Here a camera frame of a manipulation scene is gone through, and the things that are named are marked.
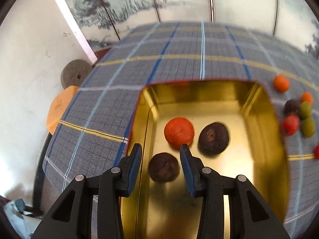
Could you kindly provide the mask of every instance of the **red fruit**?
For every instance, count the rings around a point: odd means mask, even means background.
[[[319,160],[319,145],[315,147],[314,154],[315,154],[315,159]]]
[[[296,133],[300,126],[300,120],[296,115],[289,115],[283,121],[283,129],[287,136],[291,136]]]

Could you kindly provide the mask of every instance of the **brown fruit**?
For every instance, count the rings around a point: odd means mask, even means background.
[[[300,101],[291,99],[285,103],[284,114],[289,115],[300,115]]]
[[[229,134],[227,128],[214,122],[203,128],[199,135],[199,149],[207,155],[217,155],[223,152],[229,143]]]
[[[178,161],[168,153],[156,154],[148,164],[148,173],[155,182],[171,182],[179,174]]]

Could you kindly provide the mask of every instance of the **plaid tablecloth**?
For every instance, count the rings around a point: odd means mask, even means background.
[[[272,87],[279,72],[290,79],[285,94]],[[125,155],[144,85],[205,78],[257,80],[281,120],[284,103],[310,91],[319,128],[319,65],[311,56],[273,37],[225,25],[143,25],[96,64],[74,96],[46,153],[48,180],[61,192],[77,174],[92,177],[116,166]],[[305,139],[298,131],[286,138],[291,187],[284,226],[291,238],[303,233],[319,210],[319,161],[312,154],[318,134]]]

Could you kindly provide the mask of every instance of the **tangerine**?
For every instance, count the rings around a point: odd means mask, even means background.
[[[273,84],[275,89],[279,92],[286,92],[290,87],[289,79],[281,74],[275,76]]]
[[[301,96],[301,102],[309,102],[310,105],[314,103],[314,98],[310,92],[304,92]]]
[[[194,127],[185,118],[174,118],[166,124],[164,136],[172,147],[179,148],[182,144],[189,145],[193,141]]]

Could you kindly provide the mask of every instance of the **wall mural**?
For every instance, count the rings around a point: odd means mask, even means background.
[[[94,51],[115,44],[132,28],[157,21],[211,21],[210,0],[66,0]],[[213,0],[217,23],[249,27],[269,35],[275,0]],[[317,57],[319,22],[304,0],[278,0],[275,36]]]
[[[155,1],[158,8],[180,4],[180,0]],[[137,25],[158,21],[153,0],[66,0],[66,2],[93,50],[118,42],[119,38],[124,37]]]

